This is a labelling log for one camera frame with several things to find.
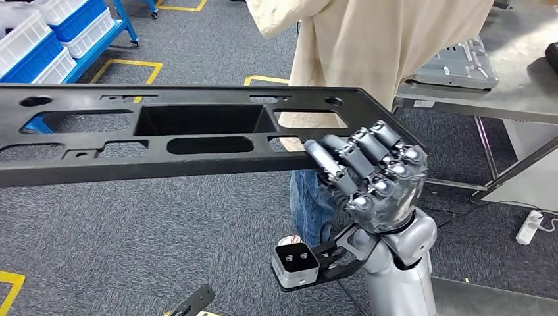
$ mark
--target power strip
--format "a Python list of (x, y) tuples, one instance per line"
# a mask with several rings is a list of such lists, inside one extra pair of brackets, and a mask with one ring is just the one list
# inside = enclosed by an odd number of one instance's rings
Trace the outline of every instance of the power strip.
[(539, 211), (533, 210), (529, 213), (529, 216), (527, 216), (523, 222), (517, 236), (515, 236), (515, 239), (519, 244), (528, 245), (531, 243), (533, 236), (535, 236), (535, 233), (542, 222), (542, 217), (542, 213)]

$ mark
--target blue jeans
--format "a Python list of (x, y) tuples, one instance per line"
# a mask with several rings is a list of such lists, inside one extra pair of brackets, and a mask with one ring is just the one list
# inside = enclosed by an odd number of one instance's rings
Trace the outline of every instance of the blue jeans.
[(333, 197), (318, 179), (314, 170), (296, 170), (290, 183), (291, 216), (298, 235), (310, 247), (321, 244), (330, 237), (331, 226), (322, 227), (333, 221), (336, 213)]

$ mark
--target beige jacket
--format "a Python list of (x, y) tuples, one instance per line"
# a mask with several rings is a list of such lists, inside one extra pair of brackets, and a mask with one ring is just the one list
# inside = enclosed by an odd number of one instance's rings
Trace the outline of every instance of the beige jacket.
[[(387, 109), (400, 81), (439, 50), (477, 35), (493, 0), (247, 0), (271, 38), (301, 21), (291, 86), (356, 86)], [(335, 115), (284, 113), (285, 127), (343, 126)], [(298, 141), (282, 140), (290, 151)]]

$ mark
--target blue storage bin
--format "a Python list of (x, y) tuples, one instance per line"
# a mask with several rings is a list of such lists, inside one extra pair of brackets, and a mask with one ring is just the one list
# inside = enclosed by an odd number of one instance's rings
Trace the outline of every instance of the blue storage bin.
[(72, 41), (107, 8), (103, 0), (88, 0), (58, 25), (50, 25), (59, 41)]
[(31, 83), (61, 51), (62, 45), (56, 39), (54, 32), (49, 32), (25, 57), (0, 78), (0, 82)]

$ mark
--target black frame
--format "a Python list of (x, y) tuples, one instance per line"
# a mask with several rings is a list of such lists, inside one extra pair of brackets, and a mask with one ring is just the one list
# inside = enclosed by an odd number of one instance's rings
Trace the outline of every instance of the black frame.
[[(348, 136), (377, 120), (386, 121), (408, 144), (422, 145), (359, 88), (0, 85), (0, 95), (0, 151), (18, 145), (64, 145), (63, 152), (52, 159), (0, 163), (0, 187), (314, 168), (306, 153), (275, 152), (269, 140), (295, 136), (304, 142), (327, 134)], [(138, 95), (157, 96), (157, 100), (123, 101)], [(277, 102), (254, 102), (251, 97), (274, 97)], [(347, 128), (284, 128), (276, 119), (279, 110), (337, 113)], [(127, 129), (118, 132), (24, 133), (22, 128), (31, 118), (50, 112), (125, 112), (132, 119)], [(186, 127), (182, 117), (190, 119)], [(218, 124), (199, 123), (209, 117)], [(111, 142), (148, 144), (147, 154), (99, 158)], [(169, 152), (169, 144), (174, 144), (175, 154)], [(189, 150), (176, 154), (185, 148), (195, 148), (194, 154)]]

